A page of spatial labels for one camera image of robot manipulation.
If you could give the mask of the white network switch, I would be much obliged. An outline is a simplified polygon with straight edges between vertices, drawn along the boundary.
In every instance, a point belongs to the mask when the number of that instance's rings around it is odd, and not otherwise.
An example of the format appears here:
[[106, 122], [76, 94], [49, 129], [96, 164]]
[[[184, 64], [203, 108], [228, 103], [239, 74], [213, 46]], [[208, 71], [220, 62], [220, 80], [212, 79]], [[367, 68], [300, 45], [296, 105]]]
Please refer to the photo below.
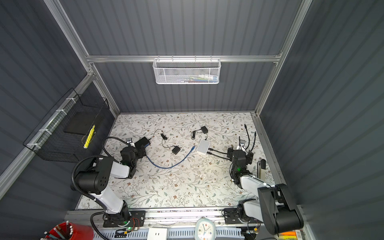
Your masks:
[[197, 152], [202, 155], [206, 155], [209, 148], [210, 148], [211, 142], [207, 140], [201, 140], [198, 147], [197, 147]]

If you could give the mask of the small black power adapter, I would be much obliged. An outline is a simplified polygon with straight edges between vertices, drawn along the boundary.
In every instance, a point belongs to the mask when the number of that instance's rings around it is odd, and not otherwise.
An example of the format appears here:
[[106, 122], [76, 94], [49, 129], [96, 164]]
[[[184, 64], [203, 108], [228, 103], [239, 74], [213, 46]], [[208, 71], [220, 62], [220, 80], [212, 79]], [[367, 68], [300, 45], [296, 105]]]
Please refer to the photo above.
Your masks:
[[196, 138], [196, 133], [197, 132], [201, 132], [201, 133], [203, 133], [203, 134], [205, 134], [206, 135], [206, 139], [207, 139], [207, 136], [208, 136], [208, 129], [207, 129], [207, 127], [205, 127], [205, 126], [203, 126], [203, 127], [201, 127], [200, 129], [198, 129], [198, 130], [194, 130], [194, 131], [192, 131], [191, 132], [191, 139], [192, 140], [194, 140], [195, 138]]

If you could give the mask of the large black power adapter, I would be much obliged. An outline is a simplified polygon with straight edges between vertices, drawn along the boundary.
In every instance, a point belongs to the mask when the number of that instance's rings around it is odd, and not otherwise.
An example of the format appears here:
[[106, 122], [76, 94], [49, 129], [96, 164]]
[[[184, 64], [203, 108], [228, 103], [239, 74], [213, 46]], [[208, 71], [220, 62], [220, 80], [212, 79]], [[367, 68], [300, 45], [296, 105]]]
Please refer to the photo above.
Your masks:
[[166, 146], [166, 145], [165, 145], [165, 142], [168, 140], [168, 137], [166, 136], [166, 134], [164, 133], [164, 131], [161, 130], [161, 129], [156, 129], [156, 130], [154, 131], [153, 135], [149, 138], [149, 141], [152, 140], [152, 139], [155, 137], [155, 135], [156, 135], [157, 132], [160, 132], [160, 135], [161, 135], [161, 137], [162, 137], [162, 147], [163, 147], [164, 149], [171, 149], [171, 150], [172, 150], [172, 153], [173, 153], [174, 155], [177, 155], [177, 154], [181, 151], [181, 148], [180, 148], [179, 146], [175, 146], [175, 145], [172, 145], [172, 146], [171, 146], [171, 145]]

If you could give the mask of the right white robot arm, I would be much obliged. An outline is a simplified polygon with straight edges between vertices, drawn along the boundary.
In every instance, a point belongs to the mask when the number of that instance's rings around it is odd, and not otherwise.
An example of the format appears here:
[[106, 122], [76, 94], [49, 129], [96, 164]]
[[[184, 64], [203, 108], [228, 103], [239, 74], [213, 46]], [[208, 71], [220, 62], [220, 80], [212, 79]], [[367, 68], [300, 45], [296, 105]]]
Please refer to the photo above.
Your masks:
[[254, 199], [239, 201], [237, 207], [226, 215], [228, 219], [233, 222], [255, 220], [264, 223], [272, 235], [304, 227], [304, 219], [288, 186], [269, 185], [247, 169], [253, 160], [251, 151], [246, 152], [242, 147], [229, 148], [227, 157], [231, 162], [229, 174], [233, 183], [255, 196]]

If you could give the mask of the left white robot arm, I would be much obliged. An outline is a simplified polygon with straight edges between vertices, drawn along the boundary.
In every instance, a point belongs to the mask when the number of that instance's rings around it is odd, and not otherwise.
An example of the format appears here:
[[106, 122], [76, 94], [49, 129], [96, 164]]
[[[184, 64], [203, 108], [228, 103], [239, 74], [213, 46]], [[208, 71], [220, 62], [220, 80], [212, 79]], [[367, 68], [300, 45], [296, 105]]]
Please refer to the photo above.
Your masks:
[[128, 143], [116, 137], [127, 146], [121, 150], [122, 160], [118, 162], [112, 155], [90, 156], [79, 161], [72, 170], [72, 189], [100, 205], [105, 214], [122, 215], [125, 218], [129, 209], [109, 187], [109, 179], [132, 179], [137, 171], [138, 160], [146, 156], [150, 141], [143, 137], [135, 143]]

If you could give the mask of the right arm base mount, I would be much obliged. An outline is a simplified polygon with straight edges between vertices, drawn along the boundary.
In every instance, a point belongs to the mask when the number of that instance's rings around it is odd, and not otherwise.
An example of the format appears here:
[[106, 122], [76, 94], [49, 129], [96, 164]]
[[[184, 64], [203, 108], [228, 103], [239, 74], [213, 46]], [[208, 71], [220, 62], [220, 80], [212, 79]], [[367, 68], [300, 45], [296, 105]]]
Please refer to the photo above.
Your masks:
[[255, 218], [247, 217], [243, 212], [239, 212], [237, 208], [224, 208], [221, 213], [227, 225], [262, 223]]

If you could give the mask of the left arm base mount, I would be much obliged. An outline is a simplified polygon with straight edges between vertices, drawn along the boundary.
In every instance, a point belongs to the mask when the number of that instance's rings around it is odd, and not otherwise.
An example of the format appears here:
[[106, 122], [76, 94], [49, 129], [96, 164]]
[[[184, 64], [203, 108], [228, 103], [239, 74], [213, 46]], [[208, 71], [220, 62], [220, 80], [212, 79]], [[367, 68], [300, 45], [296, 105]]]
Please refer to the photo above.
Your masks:
[[104, 214], [103, 227], [104, 228], [117, 228], [117, 227], [143, 227], [145, 223], [146, 211], [129, 211], [122, 214]]

